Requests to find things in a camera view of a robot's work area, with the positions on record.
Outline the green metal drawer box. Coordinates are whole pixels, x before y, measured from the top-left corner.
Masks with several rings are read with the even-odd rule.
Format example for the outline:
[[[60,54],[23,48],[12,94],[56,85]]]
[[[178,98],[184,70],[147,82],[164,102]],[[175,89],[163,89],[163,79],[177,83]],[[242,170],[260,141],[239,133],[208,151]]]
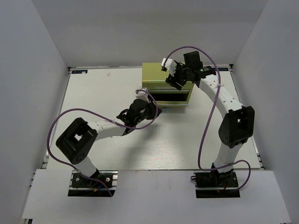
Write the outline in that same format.
[[[161,71],[160,63],[143,63],[142,87],[147,88],[160,108],[187,106],[194,84],[187,82],[181,90],[177,90],[165,82],[168,75]]]

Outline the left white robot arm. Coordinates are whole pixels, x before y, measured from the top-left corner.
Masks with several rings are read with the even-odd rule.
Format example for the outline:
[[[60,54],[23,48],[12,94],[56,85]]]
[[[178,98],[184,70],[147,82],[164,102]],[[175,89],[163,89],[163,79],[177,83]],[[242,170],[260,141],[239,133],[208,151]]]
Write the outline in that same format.
[[[88,153],[94,142],[114,137],[125,136],[133,131],[144,120],[153,120],[162,110],[156,108],[153,101],[136,99],[128,109],[124,109],[116,117],[124,123],[124,127],[108,121],[87,122],[76,118],[56,140],[56,146],[80,173],[88,186],[98,183],[97,168],[92,164]]]

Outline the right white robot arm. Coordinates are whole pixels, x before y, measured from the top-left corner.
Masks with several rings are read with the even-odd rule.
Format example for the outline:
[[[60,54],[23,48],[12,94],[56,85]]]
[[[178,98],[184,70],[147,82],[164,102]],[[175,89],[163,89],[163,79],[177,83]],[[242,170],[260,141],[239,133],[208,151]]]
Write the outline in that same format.
[[[242,146],[253,135],[255,111],[252,106],[244,106],[221,84],[217,68],[203,66],[199,52],[184,54],[184,63],[164,58],[161,70],[168,71],[166,83],[181,90],[187,82],[192,82],[213,102],[218,109],[222,123],[218,130],[221,146],[217,158],[212,163],[211,181],[222,186],[232,172],[236,156]]]

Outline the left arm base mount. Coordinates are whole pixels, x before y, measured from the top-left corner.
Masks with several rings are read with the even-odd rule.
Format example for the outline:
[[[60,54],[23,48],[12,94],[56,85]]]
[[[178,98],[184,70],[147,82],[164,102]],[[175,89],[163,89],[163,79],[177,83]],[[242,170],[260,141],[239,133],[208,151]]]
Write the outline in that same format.
[[[73,171],[68,190],[69,197],[111,197],[114,195],[117,186],[117,171],[100,171],[94,176],[101,180],[109,189],[98,181],[88,180],[77,171]]]

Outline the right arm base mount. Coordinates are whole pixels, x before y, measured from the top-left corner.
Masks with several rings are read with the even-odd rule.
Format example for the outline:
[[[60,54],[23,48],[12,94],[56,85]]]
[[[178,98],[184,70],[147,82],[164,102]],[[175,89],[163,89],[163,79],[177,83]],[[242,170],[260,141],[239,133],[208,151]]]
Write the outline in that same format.
[[[196,198],[239,198],[239,183],[236,173],[217,179],[210,172],[197,172],[190,177],[195,184]]]

